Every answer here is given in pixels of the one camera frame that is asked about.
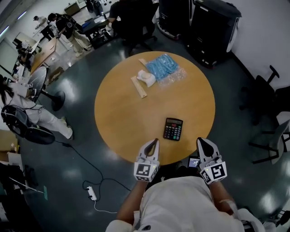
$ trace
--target dark gray floor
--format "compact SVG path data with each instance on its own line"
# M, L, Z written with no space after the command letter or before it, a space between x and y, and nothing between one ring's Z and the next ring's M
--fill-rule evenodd
M249 147L248 141L261 130L275 128L275 122L266 116L259 126L253 126L250 112L238 108L242 101L240 89L250 86L251 80L232 59L214 70L206 69L186 52L181 43L164 37L157 30L155 35L159 40L148 43L154 50L175 53L192 61L204 72L213 88L216 115L208 138L218 145L227 162L228 177L223 181L227 190L239 206L248 206L257 217L265 218L279 209L290 194L290 156L284 154L275 165L270 162L251 163L268 154ZM73 127L75 140L71 144L106 178L115 178L132 188L135 183L133 164L108 148L100 137L94 118L98 87L110 69L124 58L124 47L117 39L74 64L47 90L51 94L58 90L66 93L65 104L55 115L65 115ZM52 112L49 99L41 96L40 101ZM56 137L58 141L66 142L61 135L57 134ZM21 144L23 162L35 169L40 185L38 188L45 185L48 189L48 201L38 193L25 194L43 230L105 231L115 215L95 211L87 191L82 189L83 180L98 182L99 173L72 149L61 144L37 145L27 141ZM120 185L107 181L102 185L101 201L97 203L97 208L117 211L127 194L127 190Z

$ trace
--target calculator keypad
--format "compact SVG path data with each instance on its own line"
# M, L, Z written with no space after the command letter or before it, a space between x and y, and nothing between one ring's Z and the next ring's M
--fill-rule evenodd
M179 141L181 134L181 126L176 124L166 124L163 138Z

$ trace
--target person standing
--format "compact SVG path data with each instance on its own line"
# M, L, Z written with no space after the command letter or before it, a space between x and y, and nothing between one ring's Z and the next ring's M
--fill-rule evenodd
M41 17L38 17L38 16L35 16L33 18L33 21L38 21L38 25L36 26L35 29L38 29L38 28L41 28L41 34L43 34L43 36L45 38L47 38L49 41L54 38L54 34L52 32L52 30L49 28L49 25L48 25L48 21L45 17L41 16Z
M48 16L49 21L55 21L56 27L59 30L58 35L64 34L65 37L71 42L77 50L76 57L82 55L83 49L89 49L92 47L90 41L87 38L80 35L76 30L80 30L82 26L78 24L71 16L67 14L55 14L51 13ZM85 47L83 48L76 39L81 40Z
M14 105L22 108L29 120L39 126L43 126L51 131L58 131L69 140L73 139L73 130L67 125L65 117L58 119L52 113L44 109L42 105L37 105L28 97L31 91L27 87L18 83L6 84L0 74L0 107Z

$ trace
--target round wooden table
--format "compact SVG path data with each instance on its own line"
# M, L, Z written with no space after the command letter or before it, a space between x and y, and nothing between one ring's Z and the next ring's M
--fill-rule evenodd
M158 138L161 165L179 161L196 150L196 139L206 138L212 128L215 102L205 75L187 59L170 55L187 76L166 88L158 83L147 87L141 98L131 77L143 69L139 59L151 61L164 52L146 52L117 64L102 81L95 101L95 119L106 144L119 156L135 162L140 147ZM183 120L180 141L163 138L167 117Z

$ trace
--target calculator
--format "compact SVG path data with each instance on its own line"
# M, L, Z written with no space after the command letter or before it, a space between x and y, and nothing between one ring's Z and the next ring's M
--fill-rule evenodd
M166 118L163 138L179 141L183 121L177 118Z

